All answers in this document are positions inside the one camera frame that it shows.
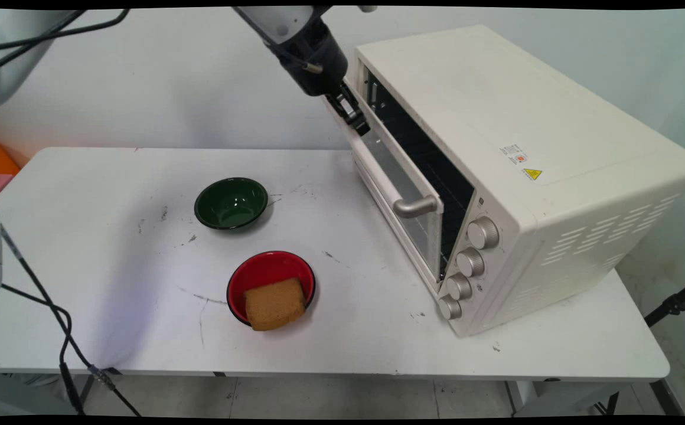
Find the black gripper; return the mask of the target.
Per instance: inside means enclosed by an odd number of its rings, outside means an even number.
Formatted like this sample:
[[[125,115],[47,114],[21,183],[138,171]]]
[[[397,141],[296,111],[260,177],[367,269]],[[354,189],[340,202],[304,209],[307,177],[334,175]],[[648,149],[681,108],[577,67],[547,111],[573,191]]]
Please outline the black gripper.
[[[323,21],[312,21],[289,40],[267,48],[305,94],[325,95],[332,110],[359,136],[370,131],[358,99],[343,81],[348,60]]]

